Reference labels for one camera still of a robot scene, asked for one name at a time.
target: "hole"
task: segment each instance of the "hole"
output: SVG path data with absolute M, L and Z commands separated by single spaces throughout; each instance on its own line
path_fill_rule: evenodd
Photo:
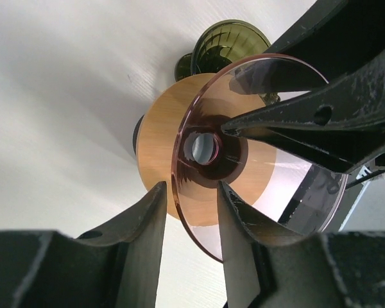
M 318 109 L 314 114 L 314 123 L 317 125 L 326 125 L 332 117 L 332 109 L 329 106 L 324 106 Z
M 201 133 L 192 144 L 192 157 L 200 165 L 212 162 L 218 153 L 218 144 L 213 134 Z
M 102 236 L 103 233 L 97 230 L 90 230 L 87 232 L 84 232 L 82 235 L 80 235 L 79 239 L 95 239 L 96 237 Z

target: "white backdrop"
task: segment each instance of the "white backdrop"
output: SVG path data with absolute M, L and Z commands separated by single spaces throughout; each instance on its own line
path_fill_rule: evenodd
M 77 236 L 146 192 L 133 128 L 211 24 L 276 40 L 314 0 L 0 0 L 0 228 Z M 157 307 L 222 307 L 223 268 L 167 217 Z

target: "screw hole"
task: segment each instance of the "screw hole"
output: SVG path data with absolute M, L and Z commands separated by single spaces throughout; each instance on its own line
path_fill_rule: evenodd
M 332 108 L 324 106 L 318 109 L 314 114 L 314 123 L 317 125 L 325 126 L 331 120 Z
M 95 239 L 96 237 L 102 236 L 103 233 L 97 230 L 90 230 L 87 232 L 84 232 L 82 235 L 80 235 L 79 239 Z

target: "green glass cup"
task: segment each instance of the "green glass cup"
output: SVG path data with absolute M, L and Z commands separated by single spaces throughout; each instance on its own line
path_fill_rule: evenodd
M 207 29 L 194 51 L 181 57 L 175 67 L 175 80 L 200 73 L 217 73 L 228 64 L 247 56 L 259 55 L 270 42 L 255 26 L 229 19 Z

